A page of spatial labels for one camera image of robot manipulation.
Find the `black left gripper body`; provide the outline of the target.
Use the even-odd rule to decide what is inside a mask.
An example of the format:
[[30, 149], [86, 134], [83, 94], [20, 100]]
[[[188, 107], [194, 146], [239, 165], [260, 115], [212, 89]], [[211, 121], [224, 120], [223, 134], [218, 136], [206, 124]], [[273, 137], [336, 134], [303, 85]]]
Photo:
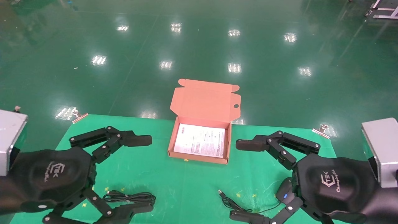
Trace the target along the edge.
[[21, 152], [0, 180], [1, 215], [37, 213], [60, 205], [71, 210], [95, 181], [96, 165], [79, 147]]

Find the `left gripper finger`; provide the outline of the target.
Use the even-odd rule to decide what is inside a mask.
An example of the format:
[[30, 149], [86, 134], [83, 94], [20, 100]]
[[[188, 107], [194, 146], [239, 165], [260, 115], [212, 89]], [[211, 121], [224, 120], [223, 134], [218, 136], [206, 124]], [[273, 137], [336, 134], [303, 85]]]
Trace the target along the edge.
[[128, 224], [135, 214], [151, 212], [155, 205], [155, 196], [149, 192], [126, 195], [111, 190], [101, 198], [92, 187], [51, 187], [42, 193], [42, 201], [52, 203], [53, 209], [43, 218], [43, 223], [83, 224], [63, 214], [85, 199], [101, 213], [95, 224]]
[[102, 143], [92, 152], [93, 163], [102, 163], [120, 147], [141, 147], [152, 144], [152, 136], [137, 136], [132, 130], [120, 131], [112, 126], [96, 129], [87, 133], [73, 136], [69, 139], [71, 147], [84, 149]]

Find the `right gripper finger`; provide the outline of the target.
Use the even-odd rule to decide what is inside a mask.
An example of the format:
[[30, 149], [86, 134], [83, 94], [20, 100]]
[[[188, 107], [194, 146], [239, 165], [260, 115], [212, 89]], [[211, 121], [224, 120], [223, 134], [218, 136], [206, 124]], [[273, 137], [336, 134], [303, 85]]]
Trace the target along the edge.
[[279, 211], [273, 218], [260, 214], [230, 211], [230, 219], [248, 224], [284, 224], [300, 207], [308, 204], [308, 200], [300, 197], [294, 199]]
[[253, 139], [238, 139], [235, 146], [241, 151], [268, 152], [287, 170], [294, 170], [297, 159], [286, 148], [305, 155], [319, 154], [320, 150], [319, 143], [283, 131], [268, 136], [256, 135]]

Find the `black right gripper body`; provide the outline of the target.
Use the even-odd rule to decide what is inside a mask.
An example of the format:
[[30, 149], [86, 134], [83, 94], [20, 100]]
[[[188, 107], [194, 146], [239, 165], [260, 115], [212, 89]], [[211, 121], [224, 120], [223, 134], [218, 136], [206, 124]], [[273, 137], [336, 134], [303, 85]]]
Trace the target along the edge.
[[311, 154], [292, 173], [293, 192], [314, 220], [396, 224], [397, 188], [382, 188], [366, 161]]

